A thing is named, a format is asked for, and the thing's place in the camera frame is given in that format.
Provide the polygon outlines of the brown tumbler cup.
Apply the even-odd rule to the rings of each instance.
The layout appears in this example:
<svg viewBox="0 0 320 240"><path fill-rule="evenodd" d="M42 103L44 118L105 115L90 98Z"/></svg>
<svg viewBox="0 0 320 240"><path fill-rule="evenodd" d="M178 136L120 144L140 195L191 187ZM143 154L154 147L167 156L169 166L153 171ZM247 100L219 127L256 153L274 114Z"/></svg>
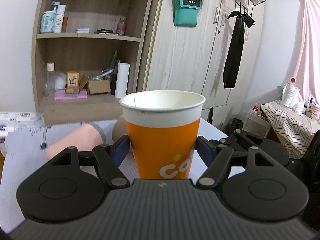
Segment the brown tumbler cup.
<svg viewBox="0 0 320 240"><path fill-rule="evenodd" d="M119 140L122 136L128 135L126 122L124 115L122 114L118 120L116 121L113 131L112 131L112 140L113 142L116 142Z"/></svg>

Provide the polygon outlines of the small clear glass bottle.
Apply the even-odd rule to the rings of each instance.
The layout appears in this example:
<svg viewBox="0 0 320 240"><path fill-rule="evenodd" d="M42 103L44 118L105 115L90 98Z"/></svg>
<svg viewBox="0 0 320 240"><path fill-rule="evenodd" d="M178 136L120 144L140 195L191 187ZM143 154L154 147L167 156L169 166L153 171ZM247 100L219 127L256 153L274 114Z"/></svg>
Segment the small clear glass bottle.
<svg viewBox="0 0 320 240"><path fill-rule="evenodd" d="M126 30L126 17L123 16L120 18L119 23L117 24L117 34L125 35Z"/></svg>

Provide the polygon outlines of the light wooden wardrobe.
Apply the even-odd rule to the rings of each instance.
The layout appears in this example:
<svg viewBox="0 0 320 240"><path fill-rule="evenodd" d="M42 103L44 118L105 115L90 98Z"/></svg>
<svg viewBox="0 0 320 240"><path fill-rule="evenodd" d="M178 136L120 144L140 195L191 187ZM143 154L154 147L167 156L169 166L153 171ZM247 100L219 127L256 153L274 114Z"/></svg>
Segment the light wooden wardrobe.
<svg viewBox="0 0 320 240"><path fill-rule="evenodd" d="M230 13L253 18L245 30L236 85L227 89L223 69L235 25ZM203 0L197 25L174 26L174 0L152 0L137 90L185 90L202 94L202 117L223 128L241 111L260 43L264 6L250 0Z"/></svg>

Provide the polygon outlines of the brown cardboard box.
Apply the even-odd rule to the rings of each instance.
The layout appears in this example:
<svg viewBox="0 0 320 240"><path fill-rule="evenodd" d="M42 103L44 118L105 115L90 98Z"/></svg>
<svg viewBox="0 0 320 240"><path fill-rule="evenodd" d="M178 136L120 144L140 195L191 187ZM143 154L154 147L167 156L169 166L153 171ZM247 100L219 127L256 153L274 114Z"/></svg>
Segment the brown cardboard box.
<svg viewBox="0 0 320 240"><path fill-rule="evenodd" d="M80 88L87 90L87 94L104 94L111 91L109 80L89 80L87 76L82 76L79 82Z"/></svg>

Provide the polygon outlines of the white printed package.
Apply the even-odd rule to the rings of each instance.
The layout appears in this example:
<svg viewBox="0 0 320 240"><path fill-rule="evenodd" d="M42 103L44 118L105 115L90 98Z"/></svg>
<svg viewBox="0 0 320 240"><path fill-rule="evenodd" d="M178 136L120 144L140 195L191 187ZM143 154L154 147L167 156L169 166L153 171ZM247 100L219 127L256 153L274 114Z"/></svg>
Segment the white printed package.
<svg viewBox="0 0 320 240"><path fill-rule="evenodd" d="M23 127L34 126L38 120L38 115L34 112L1 112L1 144L9 133Z"/></svg>

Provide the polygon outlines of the white bottle red cap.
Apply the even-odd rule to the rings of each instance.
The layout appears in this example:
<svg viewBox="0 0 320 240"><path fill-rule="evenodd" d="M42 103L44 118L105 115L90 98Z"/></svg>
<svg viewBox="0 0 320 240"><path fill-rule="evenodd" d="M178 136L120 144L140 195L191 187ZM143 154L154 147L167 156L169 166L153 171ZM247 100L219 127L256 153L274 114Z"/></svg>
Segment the white bottle red cap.
<svg viewBox="0 0 320 240"><path fill-rule="evenodd" d="M295 97L295 93L296 79L291 77L290 81L284 87L281 103L286 107L290 107L292 100Z"/></svg>

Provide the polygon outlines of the geometric patterned cloth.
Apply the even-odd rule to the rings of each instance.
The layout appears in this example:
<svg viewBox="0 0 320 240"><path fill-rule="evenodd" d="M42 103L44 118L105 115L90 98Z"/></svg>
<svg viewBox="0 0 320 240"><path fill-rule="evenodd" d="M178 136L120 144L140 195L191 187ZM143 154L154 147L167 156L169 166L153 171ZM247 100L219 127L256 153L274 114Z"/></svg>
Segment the geometric patterned cloth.
<svg viewBox="0 0 320 240"><path fill-rule="evenodd" d="M293 159L302 158L314 135L319 131L318 121L297 114L294 110L283 106L279 100L265 103L261 109L280 143L288 150L289 156Z"/></svg>

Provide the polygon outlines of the orange paper cup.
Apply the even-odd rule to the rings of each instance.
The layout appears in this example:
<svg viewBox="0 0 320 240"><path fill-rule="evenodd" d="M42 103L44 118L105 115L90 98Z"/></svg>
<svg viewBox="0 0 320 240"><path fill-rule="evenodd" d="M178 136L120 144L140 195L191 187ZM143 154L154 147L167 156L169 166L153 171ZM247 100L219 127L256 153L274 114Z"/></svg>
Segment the orange paper cup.
<svg viewBox="0 0 320 240"><path fill-rule="evenodd" d="M150 90L120 100L141 179L188 178L199 130L201 94Z"/></svg>

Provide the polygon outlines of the pink curtain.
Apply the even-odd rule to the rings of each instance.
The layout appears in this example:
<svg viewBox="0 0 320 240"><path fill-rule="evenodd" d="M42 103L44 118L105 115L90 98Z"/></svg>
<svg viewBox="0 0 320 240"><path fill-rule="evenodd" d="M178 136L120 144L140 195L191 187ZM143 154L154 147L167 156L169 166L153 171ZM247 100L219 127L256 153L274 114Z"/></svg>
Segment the pink curtain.
<svg viewBox="0 0 320 240"><path fill-rule="evenodd" d="M286 78L294 77L301 96L319 104L319 0L299 0L296 35Z"/></svg>

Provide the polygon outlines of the small orange printed box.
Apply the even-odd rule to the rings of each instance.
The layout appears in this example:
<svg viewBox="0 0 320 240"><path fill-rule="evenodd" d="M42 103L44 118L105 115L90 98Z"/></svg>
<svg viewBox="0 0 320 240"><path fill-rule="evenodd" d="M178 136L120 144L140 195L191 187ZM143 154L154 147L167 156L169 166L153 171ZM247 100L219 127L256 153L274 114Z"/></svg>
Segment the small orange printed box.
<svg viewBox="0 0 320 240"><path fill-rule="evenodd" d="M67 72L67 86L65 92L68 94L79 93L79 71Z"/></svg>

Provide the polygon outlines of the clear bottle beige cap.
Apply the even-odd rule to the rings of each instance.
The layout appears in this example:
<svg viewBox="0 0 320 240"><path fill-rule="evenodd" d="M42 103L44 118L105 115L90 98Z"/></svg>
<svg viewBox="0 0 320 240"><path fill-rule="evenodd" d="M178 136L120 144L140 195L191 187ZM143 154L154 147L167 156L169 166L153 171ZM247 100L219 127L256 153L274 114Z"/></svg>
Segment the clear bottle beige cap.
<svg viewBox="0 0 320 240"><path fill-rule="evenodd" d="M48 62L43 65L43 93L48 97L55 90L55 64Z"/></svg>

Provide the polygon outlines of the pink tumbler cup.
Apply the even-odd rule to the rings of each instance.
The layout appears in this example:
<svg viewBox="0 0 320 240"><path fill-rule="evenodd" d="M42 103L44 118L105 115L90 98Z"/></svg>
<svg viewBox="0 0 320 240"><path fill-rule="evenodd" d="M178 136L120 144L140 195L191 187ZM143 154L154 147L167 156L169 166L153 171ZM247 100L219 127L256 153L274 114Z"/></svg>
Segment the pink tumbler cup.
<svg viewBox="0 0 320 240"><path fill-rule="evenodd" d="M106 142L103 129L96 123L83 123L62 139L50 145L46 151L48 160L65 148L75 146L79 151L91 151L95 146Z"/></svg>

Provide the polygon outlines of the black ribbon bow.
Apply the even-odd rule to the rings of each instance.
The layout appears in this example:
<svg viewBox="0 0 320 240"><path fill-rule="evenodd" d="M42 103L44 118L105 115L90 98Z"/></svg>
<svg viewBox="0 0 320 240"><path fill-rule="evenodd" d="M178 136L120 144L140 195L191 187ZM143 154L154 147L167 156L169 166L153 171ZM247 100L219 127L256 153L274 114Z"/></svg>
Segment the black ribbon bow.
<svg viewBox="0 0 320 240"><path fill-rule="evenodd" d="M223 84L227 89L235 88L242 52L244 48L245 26L250 28L254 20L247 14L235 10L227 19L235 17L235 25L223 70Z"/></svg>

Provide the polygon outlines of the wooden open shelf unit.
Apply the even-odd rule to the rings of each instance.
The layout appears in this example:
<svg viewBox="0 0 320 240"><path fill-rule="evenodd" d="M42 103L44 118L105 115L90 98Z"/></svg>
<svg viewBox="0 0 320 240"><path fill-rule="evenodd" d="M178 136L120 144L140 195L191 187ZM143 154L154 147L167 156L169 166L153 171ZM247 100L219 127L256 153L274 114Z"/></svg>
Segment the wooden open shelf unit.
<svg viewBox="0 0 320 240"><path fill-rule="evenodd" d="M40 33L41 18L52 1L66 5L64 33ZM127 92L137 89L145 31L152 0L39 0L31 52L35 107L47 125L117 119L119 101L113 95L89 95L87 99L55 101L54 93L43 93L43 65L55 64L55 71L77 70L89 75L106 70L113 58L130 64ZM126 17L125 35L117 24Z"/></svg>

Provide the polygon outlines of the pink flat pad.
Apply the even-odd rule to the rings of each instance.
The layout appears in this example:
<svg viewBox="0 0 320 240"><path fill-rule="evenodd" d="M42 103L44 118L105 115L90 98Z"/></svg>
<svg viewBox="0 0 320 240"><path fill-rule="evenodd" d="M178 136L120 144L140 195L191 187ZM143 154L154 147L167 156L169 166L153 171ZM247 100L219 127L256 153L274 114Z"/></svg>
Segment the pink flat pad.
<svg viewBox="0 0 320 240"><path fill-rule="evenodd" d="M87 90L82 89L79 93L66 93L65 90L56 90L54 95L55 101L63 101L63 100L80 100L87 99Z"/></svg>

